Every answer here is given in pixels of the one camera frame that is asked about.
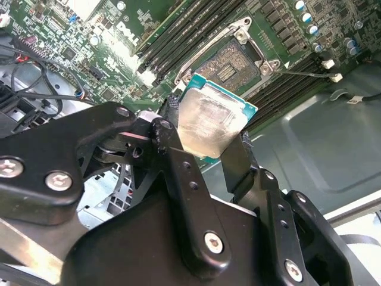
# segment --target chip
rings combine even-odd
[[[342,17],[342,18],[345,18],[347,15],[348,15],[348,9],[346,9],[346,8],[344,8],[343,10],[341,10],[341,12],[340,12],[340,16]]]
[[[70,47],[66,47],[65,51],[63,52],[64,58],[69,61],[71,61],[76,55],[77,53],[74,52]]]
[[[314,6],[314,10],[315,10],[316,13],[320,13],[323,10],[323,5],[321,3],[316,4]]]
[[[332,48],[336,49],[340,46],[340,43],[338,41],[335,41],[332,43]]]
[[[115,94],[113,94],[113,92],[109,89],[105,89],[105,91],[102,93],[102,97],[105,99],[105,100],[110,100],[112,99],[113,97],[115,96]]]

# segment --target capacitor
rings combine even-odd
[[[322,52],[323,47],[319,43],[313,43],[312,49],[314,50],[314,52]]]
[[[126,9],[126,4],[124,2],[122,2],[122,1],[119,1],[117,3],[117,8],[118,8],[119,11],[124,11],[124,9]]]
[[[94,35],[90,38],[90,44],[92,46],[97,46],[100,43],[100,41],[101,41],[101,39],[96,35]]]
[[[310,35],[315,35],[318,32],[319,28],[316,25],[309,25],[307,27],[307,33]]]
[[[354,46],[353,48],[346,49],[346,52],[348,53],[348,55],[357,55],[359,49],[356,46]]]
[[[293,3],[293,8],[295,10],[302,10],[304,6],[305,6],[305,3],[302,0],[298,0]]]
[[[310,13],[304,12],[300,15],[299,19],[304,23],[308,23],[312,21],[312,15]]]
[[[356,46],[356,41],[351,38],[345,38],[343,45],[348,49],[354,48]]]

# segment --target screw hole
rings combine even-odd
[[[285,228],[285,229],[288,229],[288,224],[284,221],[284,220],[281,220],[280,221],[280,224]]]
[[[132,152],[132,157],[139,158],[143,154],[143,150],[139,147],[136,147]]]
[[[129,116],[130,116],[129,111],[128,111],[127,109],[123,108],[123,107],[118,107],[118,108],[117,108],[117,112],[118,112],[120,115],[124,116],[124,117],[129,117]]]
[[[188,162],[183,162],[183,166],[185,169],[190,169],[191,168],[191,164],[189,164]]]
[[[264,171],[264,173],[266,174],[266,176],[267,176],[270,180],[273,180],[273,179],[274,179],[274,175],[271,174],[268,170]]]
[[[162,120],[162,121],[160,121],[160,124],[164,128],[172,129],[172,126],[171,126],[171,124],[168,121]]]
[[[195,183],[195,182],[190,182],[189,186],[190,186],[191,189],[193,189],[195,191],[198,190],[198,184]]]

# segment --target cable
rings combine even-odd
[[[372,95],[371,97],[363,97],[363,101],[381,100],[381,94]]]
[[[59,66],[61,69],[63,69],[65,72],[67,72],[70,76],[73,77],[73,79],[75,80],[75,82],[77,83],[77,87],[83,92],[85,93],[85,90],[83,89],[83,86],[82,84],[79,82],[78,78],[71,72],[70,69],[68,69],[66,66],[64,66],[63,64],[55,61],[55,60],[49,60],[49,59],[46,59],[46,58],[40,58],[40,57],[36,57],[34,55],[31,55],[29,54],[28,52],[24,52],[20,49],[15,49],[15,48],[12,48],[10,46],[5,46],[5,45],[2,45],[0,44],[0,48],[2,49],[5,49],[7,51],[11,51],[11,52],[17,52],[21,55],[26,55],[27,57],[29,57],[30,59],[32,60],[35,60],[37,62],[43,62],[43,63],[48,63],[48,64],[53,64],[53,65],[57,65]]]
[[[46,65],[44,63],[41,63],[40,61],[38,61],[38,64],[40,65],[40,68],[41,68],[41,75],[30,85],[28,86],[27,88],[24,88],[24,89],[20,89],[18,91],[16,91],[16,87],[15,87],[15,76],[16,76],[16,73],[17,73],[17,70],[19,70],[19,68],[25,64],[30,64],[30,63],[33,63],[35,62],[35,60],[26,60],[26,61],[23,61],[21,63],[18,63],[14,70],[12,71],[12,74],[11,74],[11,89],[13,92],[15,93],[18,93],[18,92],[24,92],[24,91],[28,91],[32,88],[34,88],[35,86],[37,86],[39,84],[39,82],[43,79],[44,76],[46,76],[46,73],[47,73],[47,68],[46,68]]]
[[[47,75],[46,75],[47,68],[46,68],[46,65],[44,65],[44,63],[58,65],[61,69],[63,69],[65,72],[67,72],[75,80],[75,82],[77,83],[78,89],[81,91],[80,94],[82,94],[82,95],[85,94],[85,90],[83,89],[83,86],[79,82],[78,78],[66,66],[62,65],[61,63],[59,63],[57,61],[54,61],[54,60],[49,60],[49,59],[45,59],[45,58],[36,57],[34,55],[29,54],[28,52],[24,52],[22,50],[15,49],[15,48],[12,48],[10,46],[5,46],[5,45],[1,45],[0,44],[0,48],[5,49],[7,51],[12,51],[12,52],[15,52],[15,53],[19,53],[19,54],[22,54],[22,55],[25,55],[25,56],[29,57],[28,60],[23,61],[19,65],[17,65],[15,70],[12,73],[12,77],[11,77],[11,85],[12,85],[12,87],[11,88],[19,96],[24,97],[24,98],[34,98],[34,99],[52,99],[52,100],[79,101],[79,102],[87,103],[87,104],[90,104],[90,105],[96,105],[96,103],[91,101],[91,100],[84,100],[83,96],[77,98],[77,97],[73,97],[71,95],[58,95],[56,90],[51,86],[51,84],[49,82],[49,79],[47,78]],[[15,82],[15,73],[20,68],[20,66],[22,66],[23,64],[26,64],[26,63],[31,63],[31,62],[33,62],[33,60],[36,61],[37,63],[39,63],[40,66],[42,67],[41,68],[41,71],[42,71],[41,76],[35,82],[33,82],[28,88],[16,91],[15,90],[15,83],[14,83]],[[53,93],[52,95],[37,94],[37,93],[32,93],[32,92],[25,92],[25,91],[28,91],[28,90],[34,88],[42,79],[44,79],[44,81],[45,81],[46,85],[48,86],[49,90]],[[57,101],[57,108],[59,110],[61,109],[60,105],[61,104]]]
[[[326,73],[326,74],[321,74],[321,73],[303,73],[303,72],[298,72],[298,71],[284,71],[284,70],[275,70],[275,73],[283,73],[283,74],[295,74],[298,76],[312,76],[312,77],[319,77],[319,78],[328,78],[328,77],[336,77],[338,76],[337,73]]]
[[[18,92],[17,95],[24,98],[34,98],[37,100],[70,100],[70,101],[79,101],[79,102],[87,103],[92,106],[97,105],[97,103],[91,100],[81,100],[80,98],[74,97],[72,95],[37,94],[34,92]]]
[[[117,192],[120,191],[121,186],[123,185],[124,182],[124,177],[126,176],[126,164],[121,164],[120,165],[120,173],[118,177],[117,184],[115,185],[114,191],[111,195],[116,194]]]
[[[46,86],[48,87],[48,89],[50,90],[50,92],[52,93],[52,95],[59,95],[58,92],[55,90],[55,88],[52,86],[52,83],[50,82],[50,80],[48,79],[48,76],[47,75],[44,75],[43,77],[43,81],[45,82]],[[53,117],[56,117],[57,115],[59,115],[63,108],[64,108],[64,104],[62,102],[62,100],[58,100],[55,98],[55,101],[57,103],[57,112],[56,113],[53,113],[53,114],[47,114],[47,118],[53,118]]]

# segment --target white connector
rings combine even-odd
[[[343,79],[343,75],[341,73],[336,74],[336,76],[329,77],[333,82],[339,82]]]
[[[322,61],[322,62],[321,62],[321,65],[322,65],[326,70],[329,70],[329,69],[331,69],[332,67],[335,66],[335,62],[334,62],[334,60]]]
[[[11,22],[11,17],[8,14],[0,15],[0,28],[7,27]]]

